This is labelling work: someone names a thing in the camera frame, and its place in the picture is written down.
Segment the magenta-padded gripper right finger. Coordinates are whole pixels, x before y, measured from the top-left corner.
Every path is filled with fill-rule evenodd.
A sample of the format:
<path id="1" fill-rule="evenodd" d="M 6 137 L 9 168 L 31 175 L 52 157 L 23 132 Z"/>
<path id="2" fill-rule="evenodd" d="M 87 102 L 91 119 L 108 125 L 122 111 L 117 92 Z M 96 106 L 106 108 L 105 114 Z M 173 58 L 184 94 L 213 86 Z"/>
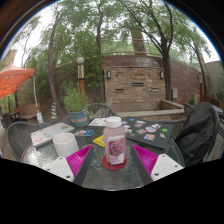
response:
<path id="1" fill-rule="evenodd" d="M 137 145 L 131 145 L 130 153 L 144 185 L 183 169 L 183 166 L 168 155 L 156 155 Z"/>

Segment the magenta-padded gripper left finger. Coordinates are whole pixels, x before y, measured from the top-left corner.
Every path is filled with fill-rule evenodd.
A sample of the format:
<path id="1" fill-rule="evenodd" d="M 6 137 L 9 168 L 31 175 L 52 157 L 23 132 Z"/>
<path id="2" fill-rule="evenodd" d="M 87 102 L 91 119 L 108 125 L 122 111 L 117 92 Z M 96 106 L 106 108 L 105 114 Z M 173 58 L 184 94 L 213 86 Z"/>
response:
<path id="1" fill-rule="evenodd" d="M 46 168 L 46 170 L 81 186 L 84 182 L 93 155 L 93 145 L 90 144 L 67 158 L 58 157 Z"/>

